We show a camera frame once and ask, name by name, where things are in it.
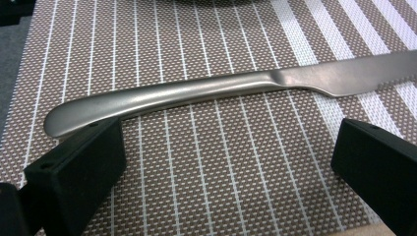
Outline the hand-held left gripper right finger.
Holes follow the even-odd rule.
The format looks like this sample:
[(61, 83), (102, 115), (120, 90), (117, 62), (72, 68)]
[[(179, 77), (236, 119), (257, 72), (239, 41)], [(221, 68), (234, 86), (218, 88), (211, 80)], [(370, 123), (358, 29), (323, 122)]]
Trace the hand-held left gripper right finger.
[(397, 236), (417, 236), (417, 146), (342, 120), (330, 166)]

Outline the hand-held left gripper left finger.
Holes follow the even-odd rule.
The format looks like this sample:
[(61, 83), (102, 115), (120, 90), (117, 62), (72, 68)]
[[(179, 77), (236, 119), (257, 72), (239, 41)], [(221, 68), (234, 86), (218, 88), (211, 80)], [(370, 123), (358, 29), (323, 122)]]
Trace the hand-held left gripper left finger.
[(119, 119), (84, 127), (25, 168), (30, 232), (80, 236), (125, 169)]

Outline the silver table knife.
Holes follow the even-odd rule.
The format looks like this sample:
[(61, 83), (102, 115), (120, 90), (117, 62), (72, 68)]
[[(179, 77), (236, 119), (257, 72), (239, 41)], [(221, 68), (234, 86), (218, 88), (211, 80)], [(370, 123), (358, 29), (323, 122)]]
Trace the silver table knife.
[(285, 89), (345, 97), (411, 81), (417, 81), (417, 50), (94, 94), (53, 108), (43, 129), (52, 138), (62, 138), (110, 117), (130, 119), (210, 99)]

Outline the brown striped woven placemat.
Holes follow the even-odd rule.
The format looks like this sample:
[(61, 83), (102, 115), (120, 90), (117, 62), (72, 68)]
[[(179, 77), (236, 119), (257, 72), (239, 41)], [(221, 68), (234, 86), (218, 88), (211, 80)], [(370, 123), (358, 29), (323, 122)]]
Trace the brown striped woven placemat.
[[(0, 139), (0, 181), (55, 146), (86, 95), (417, 49), (417, 0), (37, 0)], [(127, 167), (90, 235), (329, 235), (377, 216), (331, 171), (340, 122), (417, 145), (417, 83), (344, 98), (258, 93), (123, 125)]]

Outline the black object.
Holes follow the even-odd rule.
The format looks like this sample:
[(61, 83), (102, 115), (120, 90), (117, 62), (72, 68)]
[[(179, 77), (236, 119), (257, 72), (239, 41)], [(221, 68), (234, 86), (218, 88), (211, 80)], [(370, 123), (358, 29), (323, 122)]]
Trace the black object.
[(18, 25), (21, 17), (31, 16), (36, 0), (0, 0), (0, 27)]

